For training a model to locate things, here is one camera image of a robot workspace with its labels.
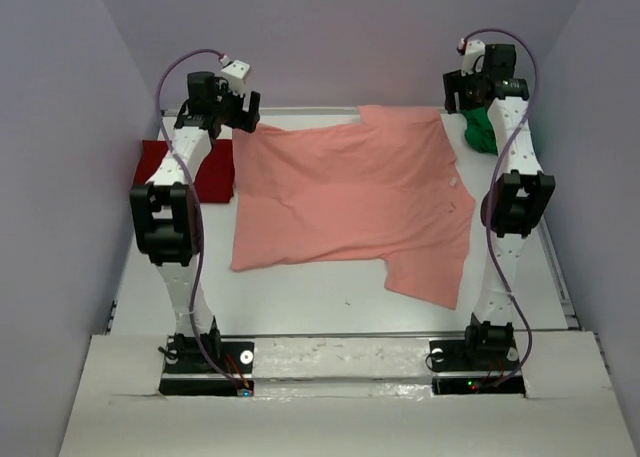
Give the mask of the pink t-shirt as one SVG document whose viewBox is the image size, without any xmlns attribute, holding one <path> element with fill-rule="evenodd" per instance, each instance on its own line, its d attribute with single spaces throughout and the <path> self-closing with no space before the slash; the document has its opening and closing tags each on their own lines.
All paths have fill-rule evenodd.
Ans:
<svg viewBox="0 0 640 457">
<path fill-rule="evenodd" d="M 475 202 L 431 107 L 363 106 L 356 123 L 232 136 L 234 271 L 381 259 L 389 291 L 456 306 Z"/>
</svg>

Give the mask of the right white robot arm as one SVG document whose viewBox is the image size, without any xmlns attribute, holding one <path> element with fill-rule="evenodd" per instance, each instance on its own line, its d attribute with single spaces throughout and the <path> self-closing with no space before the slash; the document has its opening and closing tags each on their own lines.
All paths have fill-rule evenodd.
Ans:
<svg viewBox="0 0 640 457">
<path fill-rule="evenodd" d="M 464 39 L 459 70 L 444 74 L 448 113 L 484 110 L 498 160 L 480 210 L 487 261 L 482 287 L 456 354 L 470 368 L 505 362 L 514 344 L 512 285 L 524 244 L 538 225 L 556 182 L 543 172 L 528 125 L 532 93 L 515 78 L 516 48 Z"/>
</svg>

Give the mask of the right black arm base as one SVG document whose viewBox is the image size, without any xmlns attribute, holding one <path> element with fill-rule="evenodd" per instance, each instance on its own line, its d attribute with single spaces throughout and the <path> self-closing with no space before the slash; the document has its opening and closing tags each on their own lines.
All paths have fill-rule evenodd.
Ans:
<svg viewBox="0 0 640 457">
<path fill-rule="evenodd" d="M 445 395 L 522 395 L 526 394 L 514 345 L 506 352 L 472 354 L 462 339 L 429 342 L 425 365 L 432 374 L 431 387 L 436 396 Z"/>
</svg>

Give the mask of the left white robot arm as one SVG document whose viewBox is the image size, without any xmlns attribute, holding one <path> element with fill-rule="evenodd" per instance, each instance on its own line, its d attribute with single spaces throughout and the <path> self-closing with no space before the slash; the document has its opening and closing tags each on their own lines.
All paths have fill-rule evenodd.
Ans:
<svg viewBox="0 0 640 457">
<path fill-rule="evenodd" d="M 260 95 L 245 90 L 249 73 L 248 64 L 234 61 L 218 74 L 188 74 L 188 97 L 164 135 L 167 151 L 129 193 L 137 247 L 162 277 L 175 317 L 172 340 L 160 350 L 180 373 L 221 370 L 220 331 L 200 283 L 204 236 L 195 176 L 223 127 L 255 131 Z"/>
</svg>

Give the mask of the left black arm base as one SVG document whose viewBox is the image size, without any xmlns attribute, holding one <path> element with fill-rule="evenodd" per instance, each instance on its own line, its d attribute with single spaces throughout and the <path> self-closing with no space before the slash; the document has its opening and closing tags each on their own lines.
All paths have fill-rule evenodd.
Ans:
<svg viewBox="0 0 640 457">
<path fill-rule="evenodd" d="M 218 357 L 203 357 L 194 339 L 169 338 L 158 351 L 164 362 L 158 391 L 176 397 L 252 397 L 255 343 L 251 340 L 223 340 Z"/>
</svg>

